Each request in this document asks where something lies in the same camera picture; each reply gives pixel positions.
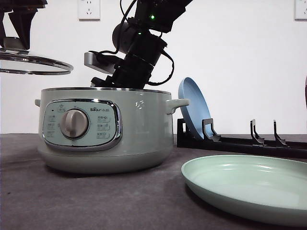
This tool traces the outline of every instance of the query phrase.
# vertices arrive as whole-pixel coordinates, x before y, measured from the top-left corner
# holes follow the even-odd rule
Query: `black cable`
[[[162,85],[162,84],[168,82],[172,78],[172,76],[173,76],[173,73],[174,73],[174,70],[175,70],[174,60],[164,50],[162,50],[161,54],[163,54],[165,57],[167,57],[168,59],[170,59],[172,61],[172,68],[173,68],[172,72],[171,72],[171,74],[168,76],[168,78],[165,81],[163,81],[163,82],[151,82],[151,81],[149,81],[149,82],[147,82],[147,84],[149,84],[149,85],[152,85],[152,86]]]
[[[121,5],[121,1],[122,0],[119,1],[120,10],[121,10],[122,14],[125,15],[124,10],[123,10],[123,6]]]
[[[120,27],[119,27],[119,35],[118,35],[118,39],[117,39],[117,48],[115,51],[109,51],[109,50],[104,50],[104,51],[100,51],[98,52],[96,55],[101,55],[101,54],[104,54],[104,53],[108,53],[108,54],[117,54],[118,51],[119,51],[119,47],[120,47],[120,35],[121,35],[121,29],[123,27],[123,24],[125,22],[125,19],[128,15],[128,13],[130,12],[130,10],[132,9],[133,5],[135,4],[137,0],[133,0],[132,3],[130,4],[130,6],[128,7],[126,13],[124,14],[121,22],[120,22]]]

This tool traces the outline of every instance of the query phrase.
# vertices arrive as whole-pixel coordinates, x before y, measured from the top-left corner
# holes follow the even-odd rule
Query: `black dish rack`
[[[213,128],[213,118],[202,120],[203,140],[197,140],[186,126],[184,131],[184,119],[177,120],[177,146],[179,148],[217,150],[228,152],[240,152],[253,155],[291,157],[307,159],[307,143],[286,141],[280,138],[276,132],[276,121],[274,120],[275,140],[261,138],[256,132],[255,120],[250,121],[249,138],[229,138],[218,135]],[[206,133],[205,126],[211,125],[213,136]]]

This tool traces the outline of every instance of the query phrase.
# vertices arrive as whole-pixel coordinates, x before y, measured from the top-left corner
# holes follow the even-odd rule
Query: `electrical outlet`
[[[307,21],[307,0],[295,0],[295,20]]]
[[[79,20],[100,20],[100,0],[78,0]]]

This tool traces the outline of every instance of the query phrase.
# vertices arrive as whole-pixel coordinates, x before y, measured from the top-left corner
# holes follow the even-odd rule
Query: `brand logo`
[[[109,112],[109,109],[99,109],[99,108],[91,108],[91,112]]]

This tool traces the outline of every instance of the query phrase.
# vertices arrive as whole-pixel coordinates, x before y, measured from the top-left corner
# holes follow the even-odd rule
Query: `cooker control panel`
[[[105,150],[122,134],[120,110],[111,101],[69,99],[49,103],[43,138],[52,147],[72,151]]]

